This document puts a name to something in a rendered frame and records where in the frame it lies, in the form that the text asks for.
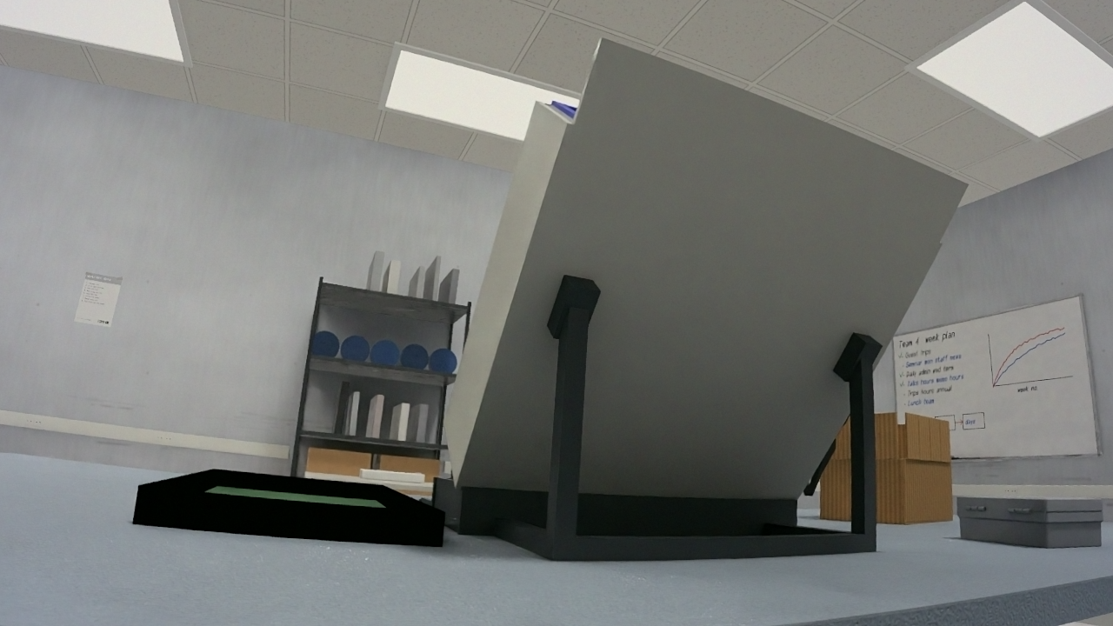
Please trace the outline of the grey hinged case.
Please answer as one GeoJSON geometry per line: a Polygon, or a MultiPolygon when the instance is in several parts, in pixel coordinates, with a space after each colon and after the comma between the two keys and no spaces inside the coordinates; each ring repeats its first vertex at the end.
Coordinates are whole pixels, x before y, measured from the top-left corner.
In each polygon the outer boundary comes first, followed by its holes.
{"type": "Polygon", "coordinates": [[[1102,546],[1101,498],[957,496],[961,538],[1045,549],[1102,546]]]}

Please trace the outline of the blue square frame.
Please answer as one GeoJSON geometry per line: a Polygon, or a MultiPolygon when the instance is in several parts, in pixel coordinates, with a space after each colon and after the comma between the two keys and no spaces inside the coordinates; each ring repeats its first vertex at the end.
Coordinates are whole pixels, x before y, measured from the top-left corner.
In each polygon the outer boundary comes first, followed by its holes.
{"type": "Polygon", "coordinates": [[[565,102],[553,102],[553,100],[551,104],[553,104],[553,106],[556,107],[558,110],[565,113],[569,117],[574,119],[574,114],[577,114],[577,107],[565,102]],[[571,110],[569,107],[571,108],[571,110]]]}

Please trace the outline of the brown cardboard box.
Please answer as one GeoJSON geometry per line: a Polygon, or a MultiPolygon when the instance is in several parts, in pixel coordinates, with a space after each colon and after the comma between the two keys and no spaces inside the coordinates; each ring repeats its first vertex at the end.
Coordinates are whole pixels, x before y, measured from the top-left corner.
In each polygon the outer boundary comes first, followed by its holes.
{"type": "MultiPolygon", "coordinates": [[[[875,414],[877,524],[953,522],[949,421],[875,414]],[[905,437],[906,433],[906,437],[905,437]],[[903,459],[899,459],[903,458],[903,459]]],[[[820,519],[851,522],[850,420],[820,478],[820,519]]]]}

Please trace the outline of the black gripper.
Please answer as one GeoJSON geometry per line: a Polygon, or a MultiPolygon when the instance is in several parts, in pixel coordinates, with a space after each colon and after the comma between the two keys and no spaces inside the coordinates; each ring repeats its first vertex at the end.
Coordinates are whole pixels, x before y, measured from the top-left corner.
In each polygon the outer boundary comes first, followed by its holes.
{"type": "Polygon", "coordinates": [[[830,446],[830,450],[828,450],[827,453],[824,454],[823,462],[817,467],[817,470],[812,475],[810,483],[808,483],[806,486],[806,488],[804,488],[802,493],[805,496],[812,496],[814,495],[814,492],[815,492],[815,490],[817,488],[818,481],[820,480],[820,478],[823,478],[824,467],[826,467],[830,462],[833,453],[834,453],[834,451],[836,449],[837,449],[837,446],[836,446],[836,438],[835,438],[833,444],[830,446]]]}

